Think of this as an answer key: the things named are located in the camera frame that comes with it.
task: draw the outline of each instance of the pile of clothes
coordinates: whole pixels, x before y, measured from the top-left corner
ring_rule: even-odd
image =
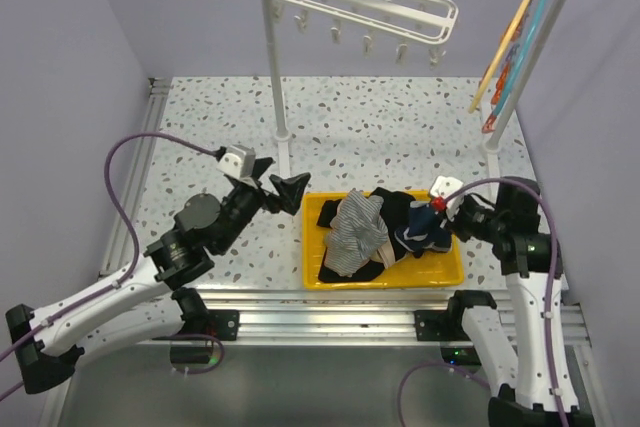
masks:
[[[317,225],[331,228],[318,279],[370,282],[408,255],[451,251],[451,234],[428,202],[377,188],[369,197],[352,190],[324,203]]]

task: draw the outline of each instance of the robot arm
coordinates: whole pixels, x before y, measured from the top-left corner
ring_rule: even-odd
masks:
[[[256,159],[252,149],[242,146],[221,149],[216,157],[233,190],[222,202],[210,194],[190,198],[174,216],[173,228],[148,246],[128,277],[123,278],[129,268],[124,266],[62,301],[35,310],[21,304],[7,312],[13,342],[23,340],[15,353],[27,393],[43,392],[68,379],[83,355],[90,354],[89,359],[179,331],[184,315],[177,315],[177,306],[136,306],[157,298],[162,300],[153,305],[180,304],[185,292],[195,293],[182,287],[210,270],[214,264],[209,255],[224,255],[260,209],[295,215],[300,208],[309,174],[286,180],[272,175],[276,195],[265,191],[259,180],[273,159]],[[78,303],[60,315],[61,309]],[[193,299],[187,304],[193,305]]]
[[[535,182],[525,182],[536,192]],[[553,282],[550,314],[545,316],[545,295],[551,259],[551,238],[538,231],[537,202],[511,185],[500,186],[494,208],[472,195],[444,203],[462,187],[451,177],[438,177],[431,192],[440,212],[440,227],[466,242],[471,238],[492,244],[513,302],[518,355],[502,329],[495,302],[488,292],[458,291],[449,302],[445,322],[464,332],[474,343],[487,373],[492,399],[491,426],[560,426],[555,395],[562,398],[570,426],[593,426],[593,417],[579,412],[569,378],[560,316],[562,266]],[[552,388],[546,358],[545,320],[551,318],[553,358],[559,389]]]

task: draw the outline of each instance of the black cloth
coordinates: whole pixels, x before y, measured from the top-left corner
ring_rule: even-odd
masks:
[[[407,254],[407,249],[396,240],[393,233],[401,225],[407,225],[409,223],[409,207],[411,202],[416,199],[406,192],[390,192],[381,187],[371,192],[371,195],[382,197],[384,201],[380,209],[380,217],[382,217],[382,220],[387,225],[389,240],[391,241],[395,258],[398,260],[402,259]],[[331,221],[337,215],[338,204],[340,204],[339,200],[328,200],[324,203],[318,217],[318,227],[330,227]],[[326,255],[325,251],[325,257],[322,259],[322,267],[320,267],[320,273],[318,274],[318,280],[325,284],[370,282],[384,272],[384,264],[382,262],[370,260],[354,272],[351,277],[342,277],[324,265]]]

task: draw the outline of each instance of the yellow plastic basket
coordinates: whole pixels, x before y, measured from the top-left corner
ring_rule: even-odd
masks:
[[[410,191],[417,200],[429,200],[425,190]],[[329,229],[318,227],[320,210],[327,200],[346,197],[346,192],[306,194],[302,202],[302,255],[304,286],[311,290],[335,289],[406,289],[419,287],[447,287],[464,280],[458,240],[448,254],[428,252],[416,259],[408,256],[389,267],[371,282],[323,283],[318,280],[326,250],[324,237]]]

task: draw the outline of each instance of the terrazzo table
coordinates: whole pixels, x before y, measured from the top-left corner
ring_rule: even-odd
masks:
[[[310,192],[425,189],[437,175],[487,176],[479,115],[467,113],[476,78],[293,77],[283,80],[293,174],[311,172]],[[175,78],[161,131],[199,145],[239,143],[277,158],[268,78]],[[500,154],[502,175],[532,177],[517,119]],[[269,173],[277,173],[277,165]],[[211,158],[158,141],[136,227],[147,245],[198,192],[220,198],[227,180]],[[301,217],[256,215],[197,283],[208,289],[300,290]],[[457,288],[504,289],[489,244],[461,244],[466,280]]]

